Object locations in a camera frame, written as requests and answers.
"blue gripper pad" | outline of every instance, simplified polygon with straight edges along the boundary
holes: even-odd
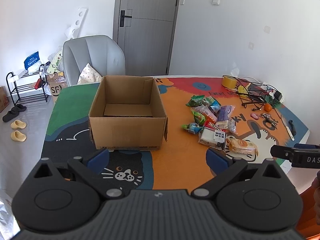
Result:
[[[209,148],[207,150],[205,159],[207,161],[207,165],[211,170],[213,170],[216,175],[220,174],[233,164],[233,161],[231,159],[223,156],[217,150],[212,148]]]
[[[108,165],[108,163],[109,151],[105,149],[104,151],[93,157],[91,160],[89,160],[87,163],[87,167],[94,173],[99,174]]]

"human hand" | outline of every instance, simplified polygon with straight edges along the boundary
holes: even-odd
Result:
[[[316,188],[313,198],[315,199],[316,223],[320,225],[320,171],[317,177],[313,180],[312,187]]]

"light switch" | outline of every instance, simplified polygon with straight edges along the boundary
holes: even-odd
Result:
[[[213,5],[219,5],[220,4],[220,0],[212,0],[212,4]]]

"gray door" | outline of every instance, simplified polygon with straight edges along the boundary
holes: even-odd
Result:
[[[177,0],[121,0],[118,45],[126,75],[166,75]]]

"colorful tablecloth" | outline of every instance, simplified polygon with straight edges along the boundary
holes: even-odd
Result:
[[[262,162],[271,157],[274,144],[293,147],[308,132],[308,128],[285,106],[278,111],[284,121],[293,120],[297,134],[292,141],[273,109],[270,114],[277,129],[264,119],[250,117],[251,106],[241,106],[239,96],[221,85],[221,78],[157,78],[161,98],[169,119],[168,141],[163,141],[157,151],[114,151],[109,153],[105,174],[124,191],[131,189],[180,189],[193,190],[213,177],[206,164],[207,147],[198,143],[198,135],[181,128],[193,122],[190,108],[185,104],[192,95],[215,97],[222,105],[233,105],[232,119],[236,122],[236,133],[229,137],[254,142],[258,146],[258,157],[243,155],[249,162]],[[61,91],[53,109],[45,137],[42,157],[63,163],[73,156],[86,156],[95,151],[90,141],[88,113],[99,84],[87,84],[65,88]],[[226,154],[234,156],[226,149]],[[279,165],[283,160],[276,160]],[[117,180],[118,171],[127,171],[134,180]]]

